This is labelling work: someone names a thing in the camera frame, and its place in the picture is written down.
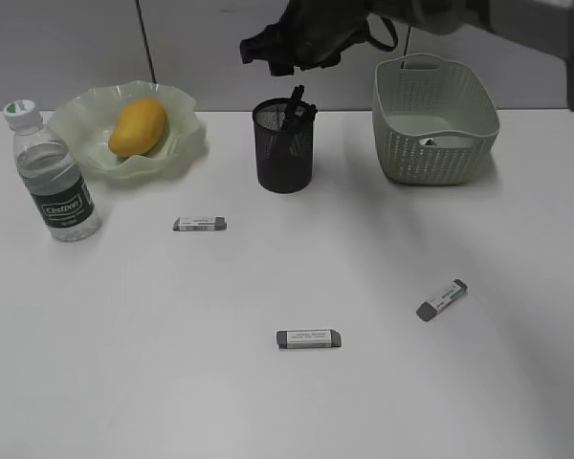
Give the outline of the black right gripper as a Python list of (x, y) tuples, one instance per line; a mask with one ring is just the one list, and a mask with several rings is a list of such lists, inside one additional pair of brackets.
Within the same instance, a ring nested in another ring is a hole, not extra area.
[(290, 1), (277, 22), (240, 42), (242, 62), (263, 61), (273, 77), (336, 66), (342, 52), (366, 42), (370, 14), (367, 1)]

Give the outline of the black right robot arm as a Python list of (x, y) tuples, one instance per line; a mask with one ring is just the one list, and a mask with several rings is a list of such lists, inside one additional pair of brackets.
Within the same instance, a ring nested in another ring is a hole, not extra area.
[(371, 35), (371, 15), (392, 37), (397, 21), (436, 35), (468, 25), (553, 55), (565, 64), (567, 106), (574, 112), (574, 1), (291, 1), (275, 24), (241, 41), (241, 59), (265, 61), (272, 76), (283, 77), (336, 66), (356, 44), (393, 51), (395, 43)]

